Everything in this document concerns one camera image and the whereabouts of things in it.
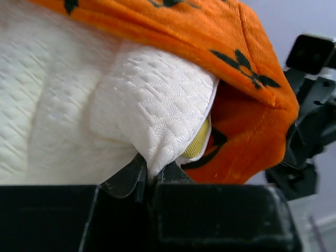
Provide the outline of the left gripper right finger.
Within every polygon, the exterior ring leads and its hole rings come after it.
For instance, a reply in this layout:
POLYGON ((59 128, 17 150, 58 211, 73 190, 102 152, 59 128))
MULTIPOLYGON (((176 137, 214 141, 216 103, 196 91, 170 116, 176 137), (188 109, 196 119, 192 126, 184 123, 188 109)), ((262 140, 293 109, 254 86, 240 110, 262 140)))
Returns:
POLYGON ((171 163, 149 207, 147 251, 301 251, 287 201, 267 185, 195 183, 171 163))

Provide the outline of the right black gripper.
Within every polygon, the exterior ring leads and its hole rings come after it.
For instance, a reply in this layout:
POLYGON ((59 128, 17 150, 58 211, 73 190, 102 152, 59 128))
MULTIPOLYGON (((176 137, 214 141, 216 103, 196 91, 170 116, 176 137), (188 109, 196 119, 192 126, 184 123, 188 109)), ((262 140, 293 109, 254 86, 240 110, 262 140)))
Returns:
POLYGON ((297 96, 299 115, 288 131, 283 161, 268 169, 265 177, 291 201, 317 191, 313 157, 335 141, 335 81, 327 74, 311 79, 295 69, 284 73, 297 96))

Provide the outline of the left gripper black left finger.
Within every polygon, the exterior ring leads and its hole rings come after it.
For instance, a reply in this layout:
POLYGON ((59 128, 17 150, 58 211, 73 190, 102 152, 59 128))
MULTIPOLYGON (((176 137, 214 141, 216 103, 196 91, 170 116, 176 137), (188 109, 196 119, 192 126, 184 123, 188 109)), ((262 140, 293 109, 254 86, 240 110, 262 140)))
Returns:
POLYGON ((1 187, 1 251, 140 251, 142 156, 100 185, 1 187))

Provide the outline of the orange patterned pillowcase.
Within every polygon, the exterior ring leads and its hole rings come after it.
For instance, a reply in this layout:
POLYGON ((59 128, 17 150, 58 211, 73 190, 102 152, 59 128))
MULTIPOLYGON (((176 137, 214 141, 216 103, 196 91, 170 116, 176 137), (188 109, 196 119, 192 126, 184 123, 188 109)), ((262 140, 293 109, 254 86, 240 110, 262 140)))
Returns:
POLYGON ((279 164, 299 105, 257 15, 240 1, 38 1, 115 35, 181 56, 217 76, 200 183, 243 184, 279 164))

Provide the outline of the cream contoured pillow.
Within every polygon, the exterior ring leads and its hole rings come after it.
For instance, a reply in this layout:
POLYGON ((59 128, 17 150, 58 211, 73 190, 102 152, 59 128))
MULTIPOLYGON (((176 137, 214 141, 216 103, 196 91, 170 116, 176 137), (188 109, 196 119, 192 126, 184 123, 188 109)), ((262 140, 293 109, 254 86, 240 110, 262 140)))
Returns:
POLYGON ((1 1, 1 183, 101 183, 137 153, 152 175, 197 161, 218 83, 171 53, 1 1))

